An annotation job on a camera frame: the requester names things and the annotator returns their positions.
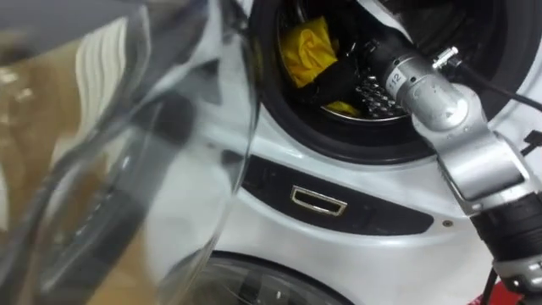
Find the yellow cloth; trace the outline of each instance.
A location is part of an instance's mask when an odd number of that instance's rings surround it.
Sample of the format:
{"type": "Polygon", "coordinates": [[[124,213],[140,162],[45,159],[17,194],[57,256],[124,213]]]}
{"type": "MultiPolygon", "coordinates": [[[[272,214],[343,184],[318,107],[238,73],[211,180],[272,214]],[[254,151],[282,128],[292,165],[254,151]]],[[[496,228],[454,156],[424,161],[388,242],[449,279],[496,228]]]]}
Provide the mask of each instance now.
{"type": "MultiPolygon", "coordinates": [[[[314,81],[337,61],[324,17],[299,25],[288,32],[282,38],[280,49],[286,69],[298,88],[314,81]]],[[[344,102],[334,102],[326,108],[350,116],[359,116],[359,110],[344,102]]]]}

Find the white washing machine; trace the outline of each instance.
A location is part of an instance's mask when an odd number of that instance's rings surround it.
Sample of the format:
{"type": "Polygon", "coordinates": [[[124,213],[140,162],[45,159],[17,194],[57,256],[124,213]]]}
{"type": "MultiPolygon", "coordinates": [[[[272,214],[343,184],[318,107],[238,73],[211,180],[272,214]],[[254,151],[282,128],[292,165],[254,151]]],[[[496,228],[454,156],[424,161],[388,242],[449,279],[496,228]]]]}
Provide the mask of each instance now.
{"type": "MultiPolygon", "coordinates": [[[[383,1],[390,9],[393,2],[383,1]]],[[[243,188],[203,274],[235,279],[230,291],[239,303],[471,302],[484,289],[491,256],[421,141],[401,123],[343,131],[324,114],[303,114],[289,103],[274,54],[285,3],[256,0],[252,8],[263,106],[243,188]]],[[[247,12],[251,5],[244,3],[247,12]]],[[[542,4],[494,5],[501,21],[491,34],[495,43],[473,63],[486,60],[480,69],[490,66],[483,73],[494,83],[542,101],[542,4]]],[[[537,147],[525,139],[542,130],[539,113],[479,94],[493,128],[520,148],[537,147]]],[[[542,174],[542,150],[529,151],[542,174]]]]}

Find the silver robotic arm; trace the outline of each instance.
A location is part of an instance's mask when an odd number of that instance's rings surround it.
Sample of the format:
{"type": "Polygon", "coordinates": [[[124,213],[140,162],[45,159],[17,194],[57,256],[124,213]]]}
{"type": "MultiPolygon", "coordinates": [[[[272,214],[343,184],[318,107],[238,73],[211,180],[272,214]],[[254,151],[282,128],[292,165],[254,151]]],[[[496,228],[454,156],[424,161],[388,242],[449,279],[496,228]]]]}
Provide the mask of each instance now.
{"type": "Polygon", "coordinates": [[[388,93],[412,115],[434,149],[443,178],[494,257],[494,270],[524,304],[542,304],[542,183],[521,153],[488,127],[470,88],[451,84],[398,30],[360,5],[357,54],[388,93]]]}

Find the transparent plastic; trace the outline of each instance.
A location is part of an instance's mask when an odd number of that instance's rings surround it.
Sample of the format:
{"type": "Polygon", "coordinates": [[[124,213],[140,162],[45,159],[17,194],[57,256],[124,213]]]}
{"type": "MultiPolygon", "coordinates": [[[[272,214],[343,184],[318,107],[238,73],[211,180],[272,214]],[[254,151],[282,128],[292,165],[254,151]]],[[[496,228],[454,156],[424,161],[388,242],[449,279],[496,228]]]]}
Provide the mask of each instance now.
{"type": "Polygon", "coordinates": [[[0,32],[2,304],[182,302],[241,183],[257,117],[242,11],[123,5],[43,50],[0,32]]]}

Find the red object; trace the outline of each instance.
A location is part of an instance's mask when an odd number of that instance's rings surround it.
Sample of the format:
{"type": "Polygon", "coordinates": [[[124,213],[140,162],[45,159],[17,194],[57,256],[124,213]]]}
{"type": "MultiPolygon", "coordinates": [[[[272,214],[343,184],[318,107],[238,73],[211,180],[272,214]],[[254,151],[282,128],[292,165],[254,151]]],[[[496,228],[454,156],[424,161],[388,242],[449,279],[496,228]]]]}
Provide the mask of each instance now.
{"type": "MultiPolygon", "coordinates": [[[[516,305],[521,296],[509,292],[502,283],[495,285],[489,305],[516,305]]],[[[482,302],[482,296],[470,302],[468,305],[479,305],[482,302]]]]}

